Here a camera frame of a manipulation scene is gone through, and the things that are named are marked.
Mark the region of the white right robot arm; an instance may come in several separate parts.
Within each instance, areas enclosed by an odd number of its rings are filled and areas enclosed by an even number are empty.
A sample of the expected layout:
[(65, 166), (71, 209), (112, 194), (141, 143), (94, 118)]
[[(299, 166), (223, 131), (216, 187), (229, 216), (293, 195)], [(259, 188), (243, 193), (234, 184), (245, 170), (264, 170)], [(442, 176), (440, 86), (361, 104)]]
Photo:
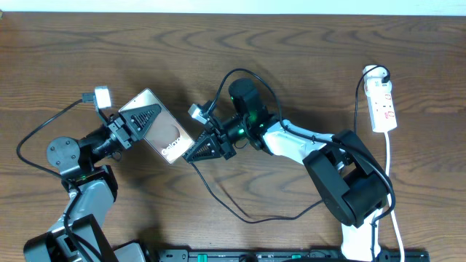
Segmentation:
[(336, 135), (311, 132), (268, 111), (253, 81), (238, 79), (229, 86), (235, 114), (220, 120), (216, 102), (189, 109), (204, 130), (183, 155), (189, 164), (235, 156), (234, 144), (246, 139), (258, 151), (284, 156), (304, 165), (322, 203), (341, 223), (342, 255), (356, 261), (377, 261), (378, 222), (393, 188), (387, 174), (362, 140), (351, 130)]

